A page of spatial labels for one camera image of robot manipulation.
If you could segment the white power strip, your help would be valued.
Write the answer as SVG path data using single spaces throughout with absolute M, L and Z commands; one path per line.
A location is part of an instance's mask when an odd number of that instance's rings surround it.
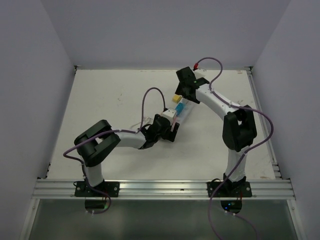
M 185 107 L 180 115 L 176 115 L 176 123 L 179 123 L 180 125 L 188 118 L 189 114 L 193 110 L 193 108 L 196 106 L 196 103 L 189 101 L 185 98 L 182 98 L 179 103 L 185 104 Z

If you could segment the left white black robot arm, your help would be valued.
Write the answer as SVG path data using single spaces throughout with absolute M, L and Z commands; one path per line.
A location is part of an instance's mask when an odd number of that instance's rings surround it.
M 159 140 L 174 142 L 180 124 L 171 122 L 167 116 L 156 114 L 152 124 L 146 124 L 138 132 L 114 130 L 106 120 L 100 120 L 74 140 L 77 153 L 84 161 L 87 178 L 86 190 L 92 196 L 99 196 L 104 190 L 102 162 L 120 147 L 145 150 Z

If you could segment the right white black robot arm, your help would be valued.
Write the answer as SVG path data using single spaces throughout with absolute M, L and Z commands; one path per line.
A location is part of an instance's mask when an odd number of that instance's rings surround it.
M 228 160 L 223 174 L 223 192 L 235 196 L 246 182 L 246 151 L 257 137 L 255 118 L 250 106 L 244 107 L 214 91 L 204 75 L 190 67 L 176 71 L 178 86 L 176 95 L 200 104 L 203 103 L 222 120 L 222 140 L 228 148 Z

